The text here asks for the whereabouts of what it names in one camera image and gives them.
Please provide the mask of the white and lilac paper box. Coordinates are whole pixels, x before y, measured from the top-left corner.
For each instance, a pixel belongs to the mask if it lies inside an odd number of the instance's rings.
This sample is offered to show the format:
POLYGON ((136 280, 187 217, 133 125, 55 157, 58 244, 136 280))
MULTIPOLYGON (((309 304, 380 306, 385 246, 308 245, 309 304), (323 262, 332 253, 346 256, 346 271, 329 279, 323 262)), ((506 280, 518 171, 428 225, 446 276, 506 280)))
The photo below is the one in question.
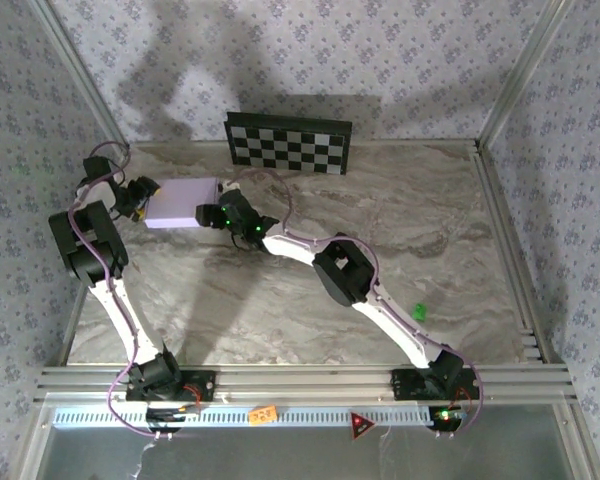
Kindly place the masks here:
POLYGON ((145 208, 149 229, 197 228, 196 209, 215 204, 219 197, 216 177, 160 179, 159 189, 145 208))

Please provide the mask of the black white checkerboard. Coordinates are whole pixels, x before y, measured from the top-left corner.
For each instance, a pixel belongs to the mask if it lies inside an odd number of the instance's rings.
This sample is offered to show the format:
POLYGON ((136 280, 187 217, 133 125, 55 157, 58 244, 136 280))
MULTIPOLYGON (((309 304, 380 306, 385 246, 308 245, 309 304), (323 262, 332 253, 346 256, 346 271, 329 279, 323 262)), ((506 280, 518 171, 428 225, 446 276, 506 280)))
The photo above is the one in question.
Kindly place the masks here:
POLYGON ((235 165, 332 175, 347 172, 350 121, 229 112, 224 127, 235 165))

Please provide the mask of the orange sticker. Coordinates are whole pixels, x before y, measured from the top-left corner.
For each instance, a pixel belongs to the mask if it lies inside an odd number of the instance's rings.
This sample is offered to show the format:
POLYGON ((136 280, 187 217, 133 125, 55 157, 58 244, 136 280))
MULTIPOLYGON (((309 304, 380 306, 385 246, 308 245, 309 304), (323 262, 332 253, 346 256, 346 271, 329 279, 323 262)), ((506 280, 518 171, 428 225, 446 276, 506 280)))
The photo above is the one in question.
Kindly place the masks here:
POLYGON ((274 423, 278 420, 277 409, 274 405, 258 407, 248 412, 247 419, 250 426, 274 423))

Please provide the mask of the left black controller board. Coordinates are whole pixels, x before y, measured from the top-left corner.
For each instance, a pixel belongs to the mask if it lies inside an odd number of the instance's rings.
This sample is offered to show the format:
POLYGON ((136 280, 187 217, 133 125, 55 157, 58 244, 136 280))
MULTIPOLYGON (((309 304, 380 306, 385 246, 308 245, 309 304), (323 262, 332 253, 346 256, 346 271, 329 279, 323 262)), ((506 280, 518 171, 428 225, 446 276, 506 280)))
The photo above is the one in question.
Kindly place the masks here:
POLYGON ((148 408, 145 421, 149 430, 155 435, 175 434, 180 431, 188 419, 199 417, 199 411, 190 406, 174 409, 148 408))

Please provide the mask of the black controller board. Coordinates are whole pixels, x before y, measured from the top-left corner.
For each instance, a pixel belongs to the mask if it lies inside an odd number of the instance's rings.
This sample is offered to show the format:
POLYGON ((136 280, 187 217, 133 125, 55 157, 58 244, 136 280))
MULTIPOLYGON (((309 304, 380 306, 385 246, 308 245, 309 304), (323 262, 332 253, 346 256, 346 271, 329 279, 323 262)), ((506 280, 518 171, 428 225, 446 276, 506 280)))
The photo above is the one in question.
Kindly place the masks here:
POLYGON ((174 409, 148 408, 145 421, 149 430, 155 435, 175 434, 180 431, 188 419, 199 417, 199 411, 190 406, 174 409))
POLYGON ((455 433, 467 417, 467 413, 460 406, 430 407, 429 416, 431 424, 428 429, 436 434, 455 433))

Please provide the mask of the red triangle sticker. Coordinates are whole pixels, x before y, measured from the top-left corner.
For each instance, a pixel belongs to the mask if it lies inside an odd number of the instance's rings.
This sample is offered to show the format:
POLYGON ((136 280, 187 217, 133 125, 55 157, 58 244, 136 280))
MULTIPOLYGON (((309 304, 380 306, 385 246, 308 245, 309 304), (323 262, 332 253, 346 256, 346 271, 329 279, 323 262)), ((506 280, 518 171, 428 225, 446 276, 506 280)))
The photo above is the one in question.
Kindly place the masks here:
POLYGON ((352 439, 357 440, 376 427, 376 423, 368 416, 357 412, 350 413, 352 439))

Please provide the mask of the grey metal sheet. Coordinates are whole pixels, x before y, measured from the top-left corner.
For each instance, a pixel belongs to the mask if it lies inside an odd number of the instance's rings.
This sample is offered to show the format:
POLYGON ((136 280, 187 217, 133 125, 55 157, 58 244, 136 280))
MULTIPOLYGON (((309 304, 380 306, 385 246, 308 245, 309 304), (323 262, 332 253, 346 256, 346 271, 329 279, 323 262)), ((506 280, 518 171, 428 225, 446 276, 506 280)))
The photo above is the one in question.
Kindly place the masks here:
POLYGON ((566 405, 495 405, 455 435, 424 426, 56 428, 40 411, 11 480, 600 480, 566 405))

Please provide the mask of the right black controller board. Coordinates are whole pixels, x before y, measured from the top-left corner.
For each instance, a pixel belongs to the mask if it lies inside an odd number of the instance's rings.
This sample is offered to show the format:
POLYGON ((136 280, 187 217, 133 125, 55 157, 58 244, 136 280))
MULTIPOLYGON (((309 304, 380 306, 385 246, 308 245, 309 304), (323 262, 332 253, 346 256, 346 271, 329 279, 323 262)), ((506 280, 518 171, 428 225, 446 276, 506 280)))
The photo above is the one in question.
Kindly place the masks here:
POLYGON ((467 413, 460 406, 430 407, 429 416, 431 424, 428 429, 436 434, 455 433, 467 417, 467 413))

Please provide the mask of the aluminium side rail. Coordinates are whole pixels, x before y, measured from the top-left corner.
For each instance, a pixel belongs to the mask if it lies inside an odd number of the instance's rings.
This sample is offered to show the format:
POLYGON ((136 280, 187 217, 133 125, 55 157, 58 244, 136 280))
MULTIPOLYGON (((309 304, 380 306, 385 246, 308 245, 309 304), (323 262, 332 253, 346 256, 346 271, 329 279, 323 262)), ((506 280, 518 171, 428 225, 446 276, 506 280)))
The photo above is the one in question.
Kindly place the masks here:
MULTIPOLYGON (((115 163, 115 166, 111 167, 111 170, 120 169, 122 165, 127 161, 127 157, 130 153, 130 146, 128 143, 109 140, 96 145, 92 151, 88 154, 89 157, 99 154, 105 147, 111 147, 115 150, 115 153, 111 157, 118 157, 118 160, 111 160, 110 163, 115 163)), ((82 283, 79 284, 77 290, 76 299, 72 308, 67 327, 65 329, 64 337, 60 350, 57 354, 56 360, 54 361, 55 366, 64 367, 68 363, 69 354, 73 346, 75 339, 78 323, 82 314, 84 304, 87 298, 88 288, 82 283)))
POLYGON ((508 292, 513 304, 518 325, 533 336, 536 353, 526 353, 529 360, 543 363, 561 363, 559 355, 543 328, 543 318, 535 304, 535 289, 531 275, 522 254, 521 244, 511 219, 506 197, 493 165, 490 152, 482 148, 478 141, 469 148, 475 165, 478 183, 482 189, 486 209, 496 242, 500 263, 504 272, 508 292))

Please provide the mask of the aluminium corner post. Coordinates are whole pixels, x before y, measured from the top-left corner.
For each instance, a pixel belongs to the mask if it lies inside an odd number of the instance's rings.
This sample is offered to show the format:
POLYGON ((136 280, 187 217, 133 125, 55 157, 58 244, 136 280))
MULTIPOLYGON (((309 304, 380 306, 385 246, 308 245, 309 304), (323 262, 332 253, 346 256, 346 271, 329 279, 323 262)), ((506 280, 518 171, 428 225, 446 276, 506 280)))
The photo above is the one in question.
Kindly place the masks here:
POLYGON ((126 139, 113 114, 51 2, 49 0, 26 0, 26 2, 40 22, 61 63, 82 94, 86 105, 104 134, 109 140, 126 144, 126 139))
POLYGON ((576 0, 546 0, 477 138, 476 148, 479 153, 488 150, 497 139, 575 3, 576 0))

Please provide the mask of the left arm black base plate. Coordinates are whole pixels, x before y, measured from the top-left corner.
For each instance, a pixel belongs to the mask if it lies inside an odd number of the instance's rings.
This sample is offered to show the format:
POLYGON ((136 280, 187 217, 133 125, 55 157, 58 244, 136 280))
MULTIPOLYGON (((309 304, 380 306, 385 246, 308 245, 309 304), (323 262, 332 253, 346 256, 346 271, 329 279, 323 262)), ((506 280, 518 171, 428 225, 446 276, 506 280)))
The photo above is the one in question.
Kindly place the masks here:
POLYGON ((127 401, 211 401, 215 392, 213 370, 141 370, 129 372, 127 401))

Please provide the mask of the aluminium front rail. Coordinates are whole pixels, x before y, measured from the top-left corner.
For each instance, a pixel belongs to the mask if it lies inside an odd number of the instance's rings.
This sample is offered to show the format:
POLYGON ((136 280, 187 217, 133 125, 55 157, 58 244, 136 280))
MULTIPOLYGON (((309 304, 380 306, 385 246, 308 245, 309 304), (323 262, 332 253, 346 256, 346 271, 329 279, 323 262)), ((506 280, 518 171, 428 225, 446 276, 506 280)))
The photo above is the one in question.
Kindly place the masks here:
MULTIPOLYGON (((390 405, 396 402, 446 404, 448 400, 394 399, 391 371, 397 366, 234 365, 193 367, 213 370, 215 392, 209 405, 390 405)), ((577 396, 562 364, 484 366, 475 373, 480 398, 459 398, 472 406, 492 404, 573 403, 577 396)))

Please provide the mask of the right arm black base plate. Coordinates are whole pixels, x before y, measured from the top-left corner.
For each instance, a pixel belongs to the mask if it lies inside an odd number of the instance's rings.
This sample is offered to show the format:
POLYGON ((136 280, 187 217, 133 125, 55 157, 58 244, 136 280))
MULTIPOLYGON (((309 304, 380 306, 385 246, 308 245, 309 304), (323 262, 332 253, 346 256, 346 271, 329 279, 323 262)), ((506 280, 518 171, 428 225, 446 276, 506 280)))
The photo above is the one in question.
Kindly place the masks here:
POLYGON ((475 373, 468 368, 456 374, 439 374, 431 369, 394 369, 391 371, 390 385, 394 399, 398 401, 451 401, 463 393, 468 394, 471 400, 480 398, 475 373))

